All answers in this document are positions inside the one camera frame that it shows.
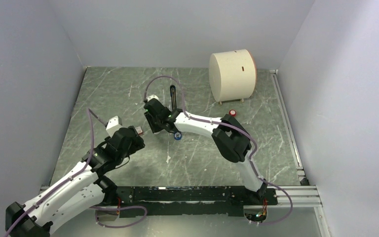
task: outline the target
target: metal floor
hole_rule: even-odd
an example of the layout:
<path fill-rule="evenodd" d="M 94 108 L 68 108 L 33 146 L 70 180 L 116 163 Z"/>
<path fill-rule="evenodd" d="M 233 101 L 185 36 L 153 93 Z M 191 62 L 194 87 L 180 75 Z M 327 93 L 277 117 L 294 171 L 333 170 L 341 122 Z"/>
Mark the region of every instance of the metal floor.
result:
<path fill-rule="evenodd" d="M 187 110 L 207 117 L 222 117 L 230 109 L 258 142 L 254 156 L 261 174 L 277 185 L 299 185 L 278 95 L 269 71 L 258 70 L 256 89 L 244 103 L 219 106 L 211 94 L 205 68 L 106 68 L 90 67 L 80 88 L 69 128 L 51 184 L 70 171 L 89 150 L 90 131 L 86 108 L 104 120 L 122 118 L 123 125 L 141 126 L 146 147 L 131 161 L 107 174 L 119 186 L 219 186 L 241 185 L 239 173 L 225 160 L 211 138 L 184 133 L 180 141 L 163 131 L 154 135 L 144 117 L 143 93 L 150 79 L 169 75 L 184 86 Z M 164 105 L 170 105 L 169 79 L 159 79 L 149 88 Z M 180 96 L 178 108 L 181 107 Z M 107 136 L 94 119 L 95 144 Z"/>

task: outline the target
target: white wall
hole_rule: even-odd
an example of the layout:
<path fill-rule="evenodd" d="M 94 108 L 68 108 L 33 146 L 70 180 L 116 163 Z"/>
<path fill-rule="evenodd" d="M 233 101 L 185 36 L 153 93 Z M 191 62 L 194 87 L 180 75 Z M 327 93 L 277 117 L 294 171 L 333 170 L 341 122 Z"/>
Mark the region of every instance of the white wall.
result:
<path fill-rule="evenodd" d="M 87 66 L 208 67 L 246 48 L 280 66 L 314 0 L 50 0 Z"/>
<path fill-rule="evenodd" d="M 0 0 L 0 236 L 53 173 L 83 67 L 47 0 Z"/>
<path fill-rule="evenodd" d="M 278 77 L 333 236 L 379 236 L 379 1 L 316 0 Z"/>

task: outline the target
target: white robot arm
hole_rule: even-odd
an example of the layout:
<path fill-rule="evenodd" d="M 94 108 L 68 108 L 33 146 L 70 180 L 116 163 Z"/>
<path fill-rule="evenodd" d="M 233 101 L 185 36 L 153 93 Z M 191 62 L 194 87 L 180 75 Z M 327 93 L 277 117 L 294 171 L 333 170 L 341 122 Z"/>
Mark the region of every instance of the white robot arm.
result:
<path fill-rule="evenodd" d="M 35 198 L 20 205 L 14 202 L 6 209 L 5 229 L 33 208 L 10 233 L 12 237 L 47 237 L 64 223 L 91 206 L 111 203 L 116 199 L 117 186 L 104 174 L 120 165 L 124 158 L 144 148 L 143 139 L 133 126 L 122 127 L 118 117 L 109 120 L 109 137 L 94 149 L 89 164 L 82 161 L 58 182 Z M 51 193 L 40 204 L 42 197 Z"/>
<path fill-rule="evenodd" d="M 256 192 L 259 198 L 264 195 L 267 185 L 259 179 L 264 177 L 255 173 L 254 170 L 258 170 L 255 163 L 249 162 L 252 152 L 249 139 L 237 130 L 219 124 L 226 123 L 245 131 L 234 117 L 225 115 L 223 118 L 208 118 L 188 112 L 185 114 L 181 109 L 170 111 L 159 102 L 155 95 L 149 96 L 145 103 L 145 117 L 153 133 L 161 130 L 173 133 L 192 132 L 212 138 L 222 156 L 235 164 L 245 188 Z"/>
<path fill-rule="evenodd" d="M 144 108 L 146 109 L 145 117 L 153 133 L 161 130 L 192 132 L 212 138 L 222 156 L 234 163 L 239 170 L 245 188 L 258 199 L 263 198 L 267 185 L 259 179 L 263 179 L 263 176 L 255 173 L 254 170 L 258 169 L 256 167 L 252 169 L 252 165 L 255 164 L 249 161 L 252 152 L 249 139 L 237 129 L 220 124 L 226 123 L 245 131 L 234 117 L 226 115 L 223 118 L 208 118 L 188 113 L 185 115 L 180 109 L 170 111 L 159 102 L 156 96 L 148 97 Z M 8 230 L 22 214 L 35 207 L 15 226 L 10 234 L 12 237 L 48 237 L 89 207 L 113 203 L 113 199 L 117 198 L 117 186 L 105 174 L 145 145 L 133 126 L 122 127 L 119 117 L 109 120 L 106 131 L 109 137 L 94 149 L 89 165 L 82 173 L 72 176 L 83 169 L 89 154 L 85 155 L 82 161 L 78 162 L 62 179 L 37 197 L 23 205 L 14 202 L 6 209 L 5 229 Z M 37 205 L 43 196 L 66 180 L 68 182 Z"/>

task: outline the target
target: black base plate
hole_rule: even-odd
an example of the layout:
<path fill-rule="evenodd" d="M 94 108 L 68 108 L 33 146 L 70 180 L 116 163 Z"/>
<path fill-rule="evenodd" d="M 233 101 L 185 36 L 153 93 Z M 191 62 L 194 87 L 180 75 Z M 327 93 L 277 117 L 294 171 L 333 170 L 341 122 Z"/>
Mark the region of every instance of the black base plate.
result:
<path fill-rule="evenodd" d="M 244 216 L 243 206 L 262 205 L 264 198 L 268 205 L 278 204 L 275 189 L 267 189 L 264 197 L 258 199 L 254 192 L 244 186 L 118 187 L 117 195 L 121 199 L 121 207 L 141 205 L 147 208 L 149 216 L 182 214 Z M 121 212 L 120 217 L 141 215 L 143 215 L 142 210 L 129 209 Z"/>

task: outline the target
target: blue object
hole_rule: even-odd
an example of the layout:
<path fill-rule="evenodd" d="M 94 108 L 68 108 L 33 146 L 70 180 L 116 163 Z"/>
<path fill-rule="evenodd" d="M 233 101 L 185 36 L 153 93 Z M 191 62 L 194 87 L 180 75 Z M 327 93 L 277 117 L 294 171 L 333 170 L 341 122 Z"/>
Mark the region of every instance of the blue object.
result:
<path fill-rule="evenodd" d="M 180 132 L 174 133 L 175 140 L 180 140 L 182 138 L 182 134 Z"/>

